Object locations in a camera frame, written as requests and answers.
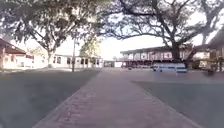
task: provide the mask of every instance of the red roof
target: red roof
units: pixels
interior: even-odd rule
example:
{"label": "red roof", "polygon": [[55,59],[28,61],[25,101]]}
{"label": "red roof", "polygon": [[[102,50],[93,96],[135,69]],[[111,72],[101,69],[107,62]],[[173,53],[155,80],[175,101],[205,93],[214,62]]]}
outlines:
{"label": "red roof", "polygon": [[0,38],[0,46],[5,47],[5,53],[8,53],[8,54],[26,54],[24,50],[10,44],[9,42],[1,38]]}

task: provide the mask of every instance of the white building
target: white building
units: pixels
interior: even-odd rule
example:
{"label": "white building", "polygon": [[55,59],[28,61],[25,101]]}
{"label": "white building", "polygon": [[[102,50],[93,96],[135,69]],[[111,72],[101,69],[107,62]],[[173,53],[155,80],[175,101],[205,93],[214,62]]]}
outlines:
{"label": "white building", "polygon": [[[56,54],[52,60],[52,66],[55,68],[72,68],[72,56]],[[75,57],[75,68],[102,68],[102,58]]]}

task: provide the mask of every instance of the low building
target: low building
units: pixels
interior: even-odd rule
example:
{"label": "low building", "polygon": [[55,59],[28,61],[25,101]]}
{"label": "low building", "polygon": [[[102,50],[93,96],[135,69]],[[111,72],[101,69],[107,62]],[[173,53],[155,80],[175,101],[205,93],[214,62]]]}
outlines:
{"label": "low building", "polygon": [[[52,66],[55,68],[72,68],[72,56],[69,55],[54,55]],[[75,57],[75,68],[102,68],[103,59],[98,57]]]}
{"label": "low building", "polygon": [[208,44],[202,45],[204,50],[210,52],[209,61],[216,63],[217,69],[223,71],[224,62],[224,26],[217,32]]}
{"label": "low building", "polygon": [[0,39],[0,69],[16,70],[33,68],[33,57],[3,39]]}
{"label": "low building", "polygon": [[[191,49],[181,48],[180,57],[184,61],[190,54]],[[167,47],[153,47],[122,51],[123,65],[139,66],[151,65],[153,62],[172,62],[172,53]]]}

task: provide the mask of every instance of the lawn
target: lawn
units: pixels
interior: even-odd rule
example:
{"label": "lawn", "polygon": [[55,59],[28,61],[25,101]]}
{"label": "lawn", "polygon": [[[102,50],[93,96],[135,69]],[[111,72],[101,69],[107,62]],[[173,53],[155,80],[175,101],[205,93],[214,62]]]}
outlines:
{"label": "lawn", "polygon": [[0,124],[4,128],[31,128],[98,72],[0,75]]}
{"label": "lawn", "polygon": [[135,83],[205,128],[224,126],[224,85]]}

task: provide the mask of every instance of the pathway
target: pathway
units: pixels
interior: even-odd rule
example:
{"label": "pathway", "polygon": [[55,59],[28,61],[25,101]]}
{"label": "pathway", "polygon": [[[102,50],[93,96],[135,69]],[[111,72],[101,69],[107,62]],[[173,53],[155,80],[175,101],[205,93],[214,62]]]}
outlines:
{"label": "pathway", "polygon": [[103,70],[33,128],[202,128],[132,83]]}

